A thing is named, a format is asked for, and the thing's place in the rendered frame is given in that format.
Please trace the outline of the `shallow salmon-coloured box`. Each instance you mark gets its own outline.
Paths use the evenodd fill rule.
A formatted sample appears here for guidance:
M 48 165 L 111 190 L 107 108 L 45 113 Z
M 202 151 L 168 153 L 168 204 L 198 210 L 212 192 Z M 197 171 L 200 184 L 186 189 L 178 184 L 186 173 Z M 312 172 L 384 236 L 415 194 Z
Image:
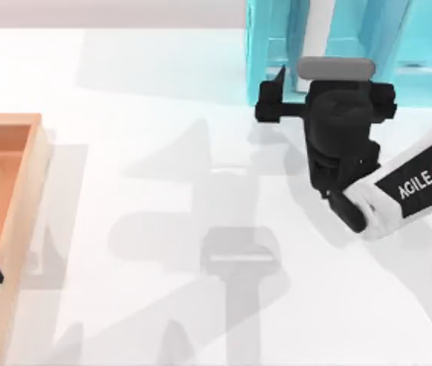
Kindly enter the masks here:
M 5 364 L 52 148 L 40 114 L 0 113 L 0 366 Z

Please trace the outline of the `light blue rack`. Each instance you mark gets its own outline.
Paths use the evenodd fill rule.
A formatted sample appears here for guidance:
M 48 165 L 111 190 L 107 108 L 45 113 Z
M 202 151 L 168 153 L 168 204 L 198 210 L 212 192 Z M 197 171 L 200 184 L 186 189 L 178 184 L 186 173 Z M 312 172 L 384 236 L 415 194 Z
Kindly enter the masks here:
M 301 101 L 303 56 L 368 58 L 375 82 L 395 86 L 403 107 L 432 108 L 432 0 L 247 0 L 246 93 L 286 67 L 284 96 Z

